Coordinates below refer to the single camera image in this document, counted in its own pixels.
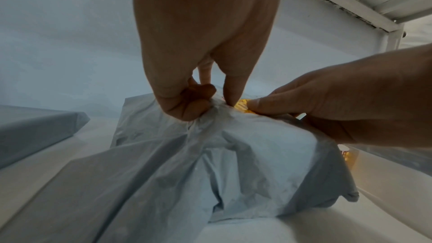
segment white wall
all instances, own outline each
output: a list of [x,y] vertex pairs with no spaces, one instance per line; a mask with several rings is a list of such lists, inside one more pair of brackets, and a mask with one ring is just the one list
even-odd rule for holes
[[[282,0],[246,92],[377,53],[383,37],[321,0]],[[116,117],[148,92],[131,0],[0,0],[0,104]]]

